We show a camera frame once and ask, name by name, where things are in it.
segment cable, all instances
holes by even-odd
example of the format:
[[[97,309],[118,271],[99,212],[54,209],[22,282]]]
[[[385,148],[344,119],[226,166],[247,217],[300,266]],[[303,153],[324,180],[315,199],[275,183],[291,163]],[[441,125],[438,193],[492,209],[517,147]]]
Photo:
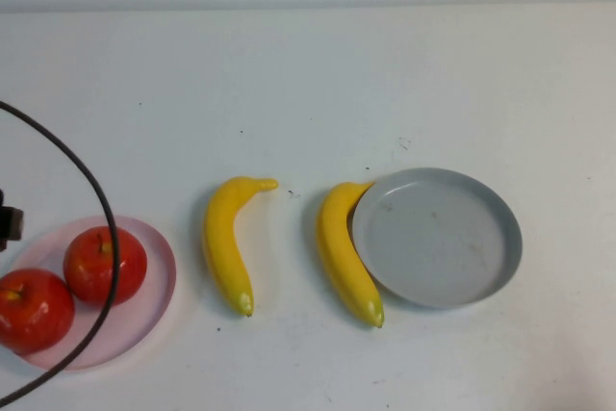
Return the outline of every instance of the cable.
[[[116,299],[117,292],[117,280],[119,278],[119,243],[117,240],[117,228],[116,221],[114,219],[114,214],[112,213],[112,209],[103,193],[103,190],[100,188],[98,181],[88,170],[86,165],[82,163],[82,161],[73,153],[68,146],[58,139],[54,134],[49,132],[46,128],[40,125],[38,122],[33,120],[31,117],[23,114],[17,108],[0,101],[0,110],[4,110],[7,113],[12,114],[13,116],[21,119],[23,122],[28,124],[30,127],[38,131],[41,135],[47,138],[49,141],[54,143],[67,157],[70,159],[75,166],[86,176],[92,187],[94,188],[94,192],[98,196],[101,205],[103,206],[103,211],[105,212],[105,218],[107,219],[107,223],[109,224],[109,229],[112,235],[112,244],[114,246],[114,267],[112,272],[112,287],[109,291],[109,295],[107,296],[107,300],[105,300],[105,304],[103,305],[102,310],[100,311],[100,315],[92,325],[91,330],[86,334],[86,337],[75,347],[62,361],[60,361],[56,366],[51,368],[49,371],[44,372],[39,377],[34,379],[32,382],[24,385],[20,389],[15,390],[11,394],[6,395],[3,398],[0,398],[0,408],[8,406],[14,401],[24,397],[30,392],[36,390],[42,384],[47,382],[49,379],[57,375],[64,368],[66,368],[75,358],[77,358],[82,351],[86,349],[86,347],[90,344],[91,340],[94,338],[100,327],[103,325],[103,322],[109,315],[109,311],[112,309],[114,304],[114,300]]]

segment plate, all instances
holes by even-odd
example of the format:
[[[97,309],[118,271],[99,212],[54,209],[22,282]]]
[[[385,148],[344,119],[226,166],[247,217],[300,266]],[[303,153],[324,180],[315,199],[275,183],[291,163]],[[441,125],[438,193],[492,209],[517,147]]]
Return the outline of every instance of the plate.
[[[492,295],[522,258],[520,226],[505,202],[475,179],[439,168],[377,181],[357,204],[352,234],[377,281],[434,308]]]
[[[175,258],[167,240],[152,226],[137,220],[115,216],[118,227],[129,231],[141,242],[147,255],[147,273],[138,292],[112,308],[91,344],[69,366],[82,370],[102,365],[136,346],[158,323],[167,309],[175,288]],[[42,268],[63,280],[64,253],[70,242],[93,226],[106,225],[104,217],[81,218],[43,236],[19,255],[12,270]],[[23,357],[45,370],[62,360],[88,333],[99,309],[75,299],[75,320],[66,336],[53,347]]]

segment toy fruit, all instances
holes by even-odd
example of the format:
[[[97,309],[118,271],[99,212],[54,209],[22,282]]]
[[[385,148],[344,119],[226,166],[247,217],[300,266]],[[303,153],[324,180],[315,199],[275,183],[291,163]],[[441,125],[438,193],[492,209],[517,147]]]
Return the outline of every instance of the toy fruit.
[[[219,290],[241,315],[250,317],[254,300],[250,278],[233,233],[236,214],[258,192],[275,190],[272,178],[235,177],[212,196],[203,220],[203,254]]]
[[[0,279],[0,344],[16,354],[55,345],[74,317],[72,295],[51,271],[15,270]]]
[[[131,298],[147,272],[145,249],[128,231],[117,228],[119,279],[114,305]],[[112,284],[114,248],[107,226],[97,226],[77,236],[64,257],[64,278],[77,298],[95,306],[107,300]]]
[[[378,290],[347,227],[349,214],[371,185],[343,183],[329,192],[317,217],[317,245],[325,271],[349,310],[360,320],[381,327],[384,314]]]

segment banana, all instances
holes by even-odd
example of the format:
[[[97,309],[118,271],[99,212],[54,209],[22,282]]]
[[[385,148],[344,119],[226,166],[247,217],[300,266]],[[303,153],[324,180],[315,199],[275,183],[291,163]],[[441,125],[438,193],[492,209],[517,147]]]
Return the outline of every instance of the banana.
[[[233,232],[236,214],[258,192],[275,190],[272,178],[235,177],[223,183],[210,199],[203,220],[202,247],[218,289],[241,315],[252,316],[250,278]]]
[[[384,322],[383,304],[348,234],[347,219],[372,183],[342,183],[332,189],[317,217],[317,245],[338,294],[360,320],[376,327]]]

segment apple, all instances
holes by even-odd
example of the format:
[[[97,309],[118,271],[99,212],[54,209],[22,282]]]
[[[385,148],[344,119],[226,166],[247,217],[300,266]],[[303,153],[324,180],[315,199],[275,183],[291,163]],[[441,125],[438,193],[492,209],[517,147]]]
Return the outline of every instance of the apple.
[[[145,249],[128,231],[117,228],[119,279],[114,305],[137,293],[147,272]],[[107,226],[98,226],[77,236],[66,250],[64,279],[70,290],[84,302],[102,306],[112,284],[114,247]]]
[[[15,270],[0,278],[0,344],[16,354],[55,345],[74,318],[73,297],[51,271]]]

